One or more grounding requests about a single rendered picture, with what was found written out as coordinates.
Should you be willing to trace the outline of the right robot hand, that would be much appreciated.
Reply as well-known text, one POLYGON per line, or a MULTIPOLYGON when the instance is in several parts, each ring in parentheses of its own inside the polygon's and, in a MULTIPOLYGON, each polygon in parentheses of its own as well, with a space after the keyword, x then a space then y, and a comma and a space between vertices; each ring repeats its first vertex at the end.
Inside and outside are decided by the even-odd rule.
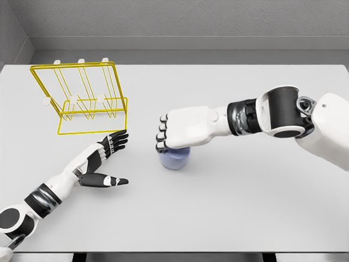
POLYGON ((219 113, 206 106, 170 110, 160 117, 156 150, 180 149, 209 143, 218 131, 219 113))

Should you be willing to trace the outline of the light blue cup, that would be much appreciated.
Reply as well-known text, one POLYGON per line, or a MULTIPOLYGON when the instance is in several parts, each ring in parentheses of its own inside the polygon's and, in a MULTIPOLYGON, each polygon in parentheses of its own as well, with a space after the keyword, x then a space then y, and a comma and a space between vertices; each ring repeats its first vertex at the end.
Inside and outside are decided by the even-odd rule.
POLYGON ((159 153, 161 164, 170 170, 179 170, 186 166, 189 161, 191 148, 166 148, 159 153))

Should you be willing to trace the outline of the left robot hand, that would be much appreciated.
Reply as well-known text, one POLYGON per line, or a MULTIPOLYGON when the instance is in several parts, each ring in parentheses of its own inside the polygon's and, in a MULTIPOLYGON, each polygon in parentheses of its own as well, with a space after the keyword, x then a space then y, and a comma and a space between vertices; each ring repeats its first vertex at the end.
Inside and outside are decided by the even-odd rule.
POLYGON ((128 136, 126 130, 105 136, 82 151, 64 170, 72 172, 77 177, 79 185, 85 187, 108 188, 128 184, 129 181, 125 178, 96 172, 112 154, 125 148, 128 136))

